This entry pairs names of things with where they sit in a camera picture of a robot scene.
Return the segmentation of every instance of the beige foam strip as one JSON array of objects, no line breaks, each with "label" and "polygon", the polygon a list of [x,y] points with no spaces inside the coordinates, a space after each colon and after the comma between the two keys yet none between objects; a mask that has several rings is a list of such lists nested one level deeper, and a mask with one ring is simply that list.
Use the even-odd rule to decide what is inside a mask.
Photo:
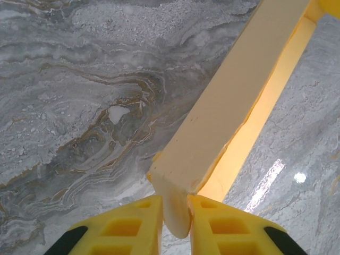
[{"label": "beige foam strip", "polygon": [[149,177],[169,230],[190,229],[188,194],[222,201],[305,49],[316,0],[264,0],[163,152]]}]

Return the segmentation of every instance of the polished floor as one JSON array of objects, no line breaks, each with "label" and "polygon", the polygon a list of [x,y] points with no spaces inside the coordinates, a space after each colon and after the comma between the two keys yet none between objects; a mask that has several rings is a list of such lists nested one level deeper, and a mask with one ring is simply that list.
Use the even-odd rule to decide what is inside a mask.
[{"label": "polished floor", "polygon": [[[256,3],[0,1],[0,254],[43,254],[72,224],[153,194],[153,155]],[[340,254],[339,140],[340,22],[326,16],[225,203],[309,255]],[[164,227],[162,253],[190,254],[189,239]]]}]

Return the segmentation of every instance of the black rubber tip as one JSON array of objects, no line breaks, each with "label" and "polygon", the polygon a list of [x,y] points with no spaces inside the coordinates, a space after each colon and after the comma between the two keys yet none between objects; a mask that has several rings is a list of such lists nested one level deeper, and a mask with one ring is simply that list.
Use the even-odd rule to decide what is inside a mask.
[{"label": "black rubber tip", "polygon": [[44,255],[68,255],[87,231],[86,226],[77,227],[63,234]]},{"label": "black rubber tip", "polygon": [[265,231],[284,255],[307,255],[287,233],[274,227],[265,227]]}]

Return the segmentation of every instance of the rectangular hole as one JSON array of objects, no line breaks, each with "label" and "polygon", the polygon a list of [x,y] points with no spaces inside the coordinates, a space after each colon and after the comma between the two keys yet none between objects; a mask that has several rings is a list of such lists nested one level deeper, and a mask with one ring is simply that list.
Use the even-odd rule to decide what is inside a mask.
[{"label": "rectangular hole", "polygon": [[95,247],[91,255],[130,255],[132,246],[117,245],[109,247]]},{"label": "rectangular hole", "polygon": [[209,221],[213,234],[248,234],[245,224],[237,218],[214,218]]},{"label": "rectangular hole", "polygon": [[117,219],[110,222],[102,232],[102,236],[137,236],[140,225],[142,224],[141,219],[127,218]]},{"label": "rectangular hole", "polygon": [[251,242],[219,242],[220,255],[264,255],[255,243]]}]

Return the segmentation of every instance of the gray marble surface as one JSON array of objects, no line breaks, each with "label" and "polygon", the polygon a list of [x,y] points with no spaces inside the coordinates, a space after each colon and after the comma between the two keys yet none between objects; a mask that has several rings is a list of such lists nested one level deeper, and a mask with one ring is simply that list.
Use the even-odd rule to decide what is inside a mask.
[{"label": "gray marble surface", "polygon": [[[153,194],[145,179],[257,1],[0,1],[0,254]],[[225,203],[340,254],[340,22],[327,16]],[[163,228],[163,254],[190,254]]]}]

